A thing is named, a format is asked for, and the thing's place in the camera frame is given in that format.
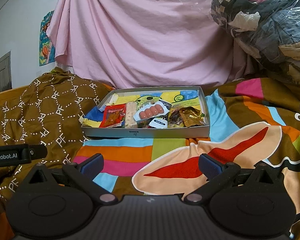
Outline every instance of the grey door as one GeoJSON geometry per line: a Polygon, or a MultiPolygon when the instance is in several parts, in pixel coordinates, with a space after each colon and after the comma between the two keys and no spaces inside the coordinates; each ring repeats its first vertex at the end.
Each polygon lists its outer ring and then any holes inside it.
{"type": "Polygon", "coordinates": [[[10,52],[0,58],[0,92],[12,89],[10,52]]]}

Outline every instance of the blue gripper pad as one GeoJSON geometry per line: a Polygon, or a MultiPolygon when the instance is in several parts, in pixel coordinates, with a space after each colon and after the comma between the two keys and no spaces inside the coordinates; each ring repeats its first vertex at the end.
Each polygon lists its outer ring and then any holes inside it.
{"type": "Polygon", "coordinates": [[[93,155],[77,166],[80,173],[93,180],[103,169],[104,160],[100,153],[93,155]]]}
{"type": "Polygon", "coordinates": [[[199,170],[208,178],[212,180],[215,176],[224,171],[225,167],[222,163],[214,160],[207,154],[201,154],[199,157],[199,170]]]}

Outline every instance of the sausage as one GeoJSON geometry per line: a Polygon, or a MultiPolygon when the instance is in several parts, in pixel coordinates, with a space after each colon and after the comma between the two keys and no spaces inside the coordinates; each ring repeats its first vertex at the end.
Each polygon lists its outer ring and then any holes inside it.
{"type": "Polygon", "coordinates": [[[159,114],[163,114],[164,113],[164,110],[163,110],[162,106],[160,106],[159,104],[155,105],[155,108],[158,110],[159,114]]]}
{"type": "Polygon", "coordinates": [[[145,111],[141,111],[139,113],[139,116],[140,116],[140,119],[146,119],[147,118],[145,111]]]}
{"type": "Polygon", "coordinates": [[[158,114],[158,110],[154,106],[150,107],[150,111],[152,112],[153,115],[157,115],[158,114]]]}
{"type": "Polygon", "coordinates": [[[149,108],[145,110],[145,114],[148,118],[151,118],[153,116],[153,114],[149,108]]]}

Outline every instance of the wooden bed frame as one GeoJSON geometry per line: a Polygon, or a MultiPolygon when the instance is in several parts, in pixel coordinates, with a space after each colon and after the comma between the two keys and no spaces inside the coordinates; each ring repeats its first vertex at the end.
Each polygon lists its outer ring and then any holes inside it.
{"type": "Polygon", "coordinates": [[[10,89],[0,92],[0,106],[2,106],[8,100],[20,97],[28,86],[10,89]]]}

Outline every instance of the bag of clothes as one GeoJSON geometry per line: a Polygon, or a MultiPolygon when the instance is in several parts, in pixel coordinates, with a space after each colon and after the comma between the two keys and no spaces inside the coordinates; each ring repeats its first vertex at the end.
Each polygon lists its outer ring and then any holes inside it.
{"type": "Polygon", "coordinates": [[[300,85],[300,0],[212,0],[211,15],[261,66],[300,85]]]}

